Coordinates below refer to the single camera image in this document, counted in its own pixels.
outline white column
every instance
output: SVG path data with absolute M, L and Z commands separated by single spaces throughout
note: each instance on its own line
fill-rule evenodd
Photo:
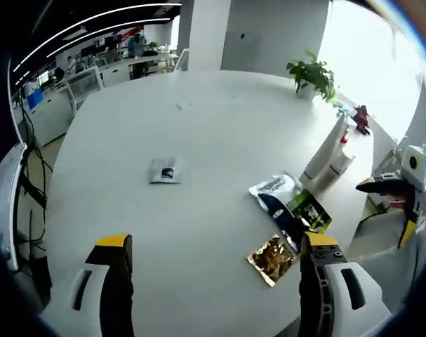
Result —
M 220 70 L 231 0 L 194 0 L 189 71 Z

